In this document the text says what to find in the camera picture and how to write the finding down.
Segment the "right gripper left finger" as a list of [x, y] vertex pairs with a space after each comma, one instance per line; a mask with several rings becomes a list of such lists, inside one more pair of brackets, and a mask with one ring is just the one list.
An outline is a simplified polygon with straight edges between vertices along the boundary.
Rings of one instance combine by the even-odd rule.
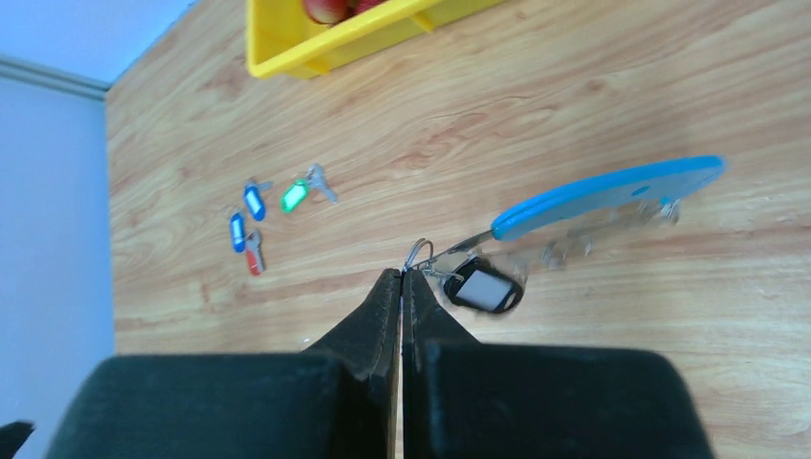
[[401, 276], [294, 353], [103, 361], [69, 406], [51, 458], [389, 458]]

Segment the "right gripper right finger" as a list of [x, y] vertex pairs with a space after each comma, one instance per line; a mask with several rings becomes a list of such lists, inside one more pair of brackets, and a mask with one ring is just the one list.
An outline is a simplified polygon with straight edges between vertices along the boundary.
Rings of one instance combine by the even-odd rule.
[[640, 349], [483, 343], [402, 280], [407, 458], [710, 458], [689, 389]]

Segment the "black key tag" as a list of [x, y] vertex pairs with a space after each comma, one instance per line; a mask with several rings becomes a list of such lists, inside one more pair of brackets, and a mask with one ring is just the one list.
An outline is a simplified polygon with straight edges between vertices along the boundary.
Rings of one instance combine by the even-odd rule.
[[520, 279], [483, 257], [462, 263], [442, 282], [441, 291], [452, 305], [490, 315], [511, 312], [525, 292]]

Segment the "metal key organizer blue handle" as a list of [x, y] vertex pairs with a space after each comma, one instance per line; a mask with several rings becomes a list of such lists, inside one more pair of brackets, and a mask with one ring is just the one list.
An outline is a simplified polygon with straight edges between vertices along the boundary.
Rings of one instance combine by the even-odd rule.
[[[403, 270], [448, 272], [439, 262], [456, 253], [468, 254], [489, 240], [512, 242], [542, 227], [590, 214], [635, 204], [640, 209], [673, 217], [682, 199], [708, 186], [726, 170], [720, 156], [697, 156], [616, 170], [553, 188], [508, 208], [490, 227], [436, 253], [432, 242], [421, 238], [411, 248]], [[430, 247], [428, 258], [418, 261], [419, 251]]]

